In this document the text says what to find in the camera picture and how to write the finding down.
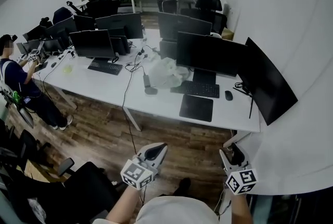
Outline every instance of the wooden floor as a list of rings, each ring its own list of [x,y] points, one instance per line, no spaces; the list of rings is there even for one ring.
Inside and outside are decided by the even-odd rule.
[[[31,129],[12,106],[7,125],[15,125],[18,136],[26,129],[41,143],[50,142],[52,147],[47,154],[56,165],[71,157],[75,161],[75,170],[91,161],[104,168],[109,179],[120,181],[121,168],[134,154],[122,109],[66,92],[78,105],[74,110],[52,87],[46,85],[46,88],[63,114],[74,115],[73,123],[65,131],[53,130],[35,114],[35,126]],[[137,149],[153,142],[165,142],[169,146],[161,174],[148,185],[145,201],[161,194],[171,194],[182,178],[189,177],[192,180],[190,194],[214,208],[225,180],[219,149],[230,138],[230,131],[138,112],[134,115],[143,125],[141,132],[131,126]]]

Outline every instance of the chair armrest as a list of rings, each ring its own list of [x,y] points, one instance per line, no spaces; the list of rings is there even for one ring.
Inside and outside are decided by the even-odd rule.
[[[60,166],[58,167],[58,176],[61,177],[65,173],[68,173],[70,175],[73,174],[73,171],[70,169],[74,165],[74,161],[71,158],[68,158],[61,162]]]

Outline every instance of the black pants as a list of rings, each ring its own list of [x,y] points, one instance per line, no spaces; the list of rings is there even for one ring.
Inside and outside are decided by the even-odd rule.
[[[59,127],[65,127],[67,125],[67,119],[62,116],[58,108],[44,93],[38,98],[31,98],[25,106],[36,112],[48,125]]]
[[[158,9],[160,12],[163,12],[162,3],[163,3],[163,0],[157,0]]]

